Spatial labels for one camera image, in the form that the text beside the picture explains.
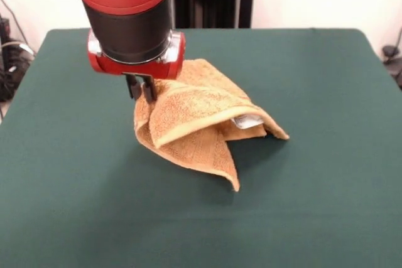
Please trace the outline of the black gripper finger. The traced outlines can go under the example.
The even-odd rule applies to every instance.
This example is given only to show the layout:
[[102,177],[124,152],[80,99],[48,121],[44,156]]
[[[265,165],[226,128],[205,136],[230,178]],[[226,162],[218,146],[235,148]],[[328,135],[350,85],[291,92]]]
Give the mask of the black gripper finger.
[[157,92],[154,78],[150,75],[143,75],[143,92],[147,103],[153,103],[157,100]]
[[133,74],[126,74],[125,77],[130,97],[134,100],[138,100],[141,96],[141,84]]

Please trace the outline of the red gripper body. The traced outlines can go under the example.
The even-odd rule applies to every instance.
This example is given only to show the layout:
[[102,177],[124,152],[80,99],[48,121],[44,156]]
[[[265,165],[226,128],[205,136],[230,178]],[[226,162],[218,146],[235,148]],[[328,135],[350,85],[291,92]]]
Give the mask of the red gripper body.
[[99,73],[111,75],[147,75],[156,79],[176,79],[184,61],[186,40],[184,33],[171,33],[168,48],[154,60],[140,64],[117,62],[107,57],[93,33],[87,39],[87,54],[90,65]]

